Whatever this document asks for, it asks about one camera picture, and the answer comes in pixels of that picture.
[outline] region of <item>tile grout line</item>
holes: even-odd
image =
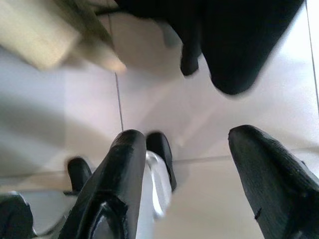
[[[112,48],[115,49],[115,45],[113,43],[113,30],[112,30],[112,19],[110,14],[108,14],[108,21],[110,25],[110,35],[112,38]],[[122,104],[121,104],[121,97],[120,97],[120,85],[119,85],[119,77],[118,74],[115,72],[115,82],[116,82],[116,91],[118,95],[118,103],[119,103],[119,112],[120,112],[120,122],[121,122],[121,131],[124,131],[124,125],[123,125],[123,114],[122,114]]]
[[[319,116],[319,95],[318,95],[318,86],[317,86],[317,77],[316,77],[316,66],[315,66],[315,57],[314,57],[314,50],[313,50],[313,41],[312,41],[312,38],[311,38],[311,28],[310,28],[310,21],[309,21],[308,0],[306,0],[306,12],[307,12],[307,21],[308,21],[311,56],[312,56],[312,62],[313,62],[313,72],[314,72],[314,79],[315,79],[315,87],[316,87],[317,109],[318,109],[318,116]]]

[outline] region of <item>tile floor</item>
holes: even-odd
[[[40,73],[0,48],[0,191],[69,189],[68,157],[83,155],[94,167],[122,128],[159,129],[170,140],[179,187],[155,238],[263,238],[227,134],[241,124],[258,126],[319,176],[319,4],[308,0],[307,9],[255,87],[236,98],[214,89],[203,59],[185,79],[180,44],[167,49],[158,25],[125,14],[102,19],[128,66],[122,75],[75,59]]]

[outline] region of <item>black shoe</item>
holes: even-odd
[[[73,192],[80,192],[92,172],[87,162],[81,157],[72,158],[68,162],[68,173]]]
[[[174,192],[177,182],[173,170],[172,154],[166,136],[161,132],[150,133],[146,139],[146,148],[158,154],[164,160],[169,174],[171,190]]]

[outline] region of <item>floor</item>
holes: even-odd
[[[235,98],[213,87],[204,59],[185,79],[180,43],[167,49],[158,25],[126,14],[102,18],[127,64],[121,75],[72,58],[40,73],[0,48],[0,191],[69,189],[69,157],[94,168],[123,129],[161,130],[178,189],[155,238],[263,238],[227,135],[257,126],[319,176],[318,12],[318,1],[307,0],[253,89]]]

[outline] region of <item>black rubber foot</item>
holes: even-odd
[[[146,139],[146,148],[147,150],[158,154],[164,160],[169,174],[171,190],[174,192],[177,182],[173,170],[172,154],[166,136],[161,132],[150,133]]]
[[[80,192],[92,175],[89,165],[81,157],[72,158],[68,162],[68,173],[73,192]]]

